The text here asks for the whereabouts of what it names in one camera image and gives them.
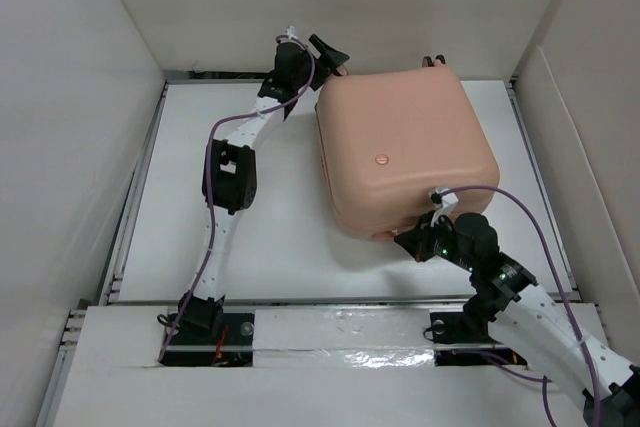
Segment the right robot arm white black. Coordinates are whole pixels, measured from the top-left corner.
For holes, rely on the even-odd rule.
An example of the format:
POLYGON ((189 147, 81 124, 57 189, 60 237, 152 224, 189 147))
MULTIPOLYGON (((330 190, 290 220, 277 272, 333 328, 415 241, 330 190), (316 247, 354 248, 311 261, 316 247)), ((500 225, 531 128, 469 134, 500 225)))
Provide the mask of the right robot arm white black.
POLYGON ((574 402, 586 424, 638 425, 638 366, 573 326, 566 308, 500 250, 485 216, 432 217, 421 216, 394 241, 418 262, 440 257, 469 272, 475 294, 463 307, 465 334, 489 337, 520 354, 574 402))

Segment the pink hard-shell suitcase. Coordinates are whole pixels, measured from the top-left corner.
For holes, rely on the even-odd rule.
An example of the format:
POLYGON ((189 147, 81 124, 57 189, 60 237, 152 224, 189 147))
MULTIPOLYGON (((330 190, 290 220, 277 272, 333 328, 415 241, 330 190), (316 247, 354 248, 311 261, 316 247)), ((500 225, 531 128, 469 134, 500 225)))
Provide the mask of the pink hard-shell suitcase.
POLYGON ((487 135, 441 55, 410 71, 332 76, 315 112, 334 218, 352 237, 411 228, 437 188, 499 184, 487 135))

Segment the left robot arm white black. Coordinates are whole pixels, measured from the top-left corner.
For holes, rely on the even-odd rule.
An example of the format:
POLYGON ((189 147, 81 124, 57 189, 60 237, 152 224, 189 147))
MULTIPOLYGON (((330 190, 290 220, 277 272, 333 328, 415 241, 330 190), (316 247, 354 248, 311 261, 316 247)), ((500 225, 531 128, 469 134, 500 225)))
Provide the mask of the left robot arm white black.
POLYGON ((303 42, 288 29, 276 38, 273 68, 262 81, 251 110, 212 126, 201 184, 206 212, 204 246, 177 312, 158 317, 166 332, 164 347, 182 333, 205 344, 224 336, 229 257, 237 226, 257 194, 257 150, 306 92, 319 90, 332 76, 344 75, 349 60, 348 54, 317 35, 303 42))

